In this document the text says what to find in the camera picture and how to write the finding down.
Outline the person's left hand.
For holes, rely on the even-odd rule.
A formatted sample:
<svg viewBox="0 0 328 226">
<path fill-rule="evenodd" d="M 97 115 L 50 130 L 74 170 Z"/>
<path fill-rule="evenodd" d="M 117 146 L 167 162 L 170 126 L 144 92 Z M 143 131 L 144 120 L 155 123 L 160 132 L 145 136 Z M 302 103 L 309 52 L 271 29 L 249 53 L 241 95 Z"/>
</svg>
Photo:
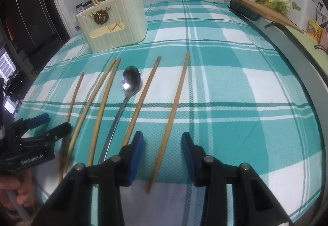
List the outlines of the person's left hand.
<svg viewBox="0 0 328 226">
<path fill-rule="evenodd" d="M 20 178 L 1 175 L 1 204 L 7 210 L 14 210 L 15 206 L 9 200 L 5 190 L 17 191 L 17 203 L 21 206 L 30 207 L 35 201 L 35 187 L 32 182 L 32 171 L 24 170 Z"/>
</svg>

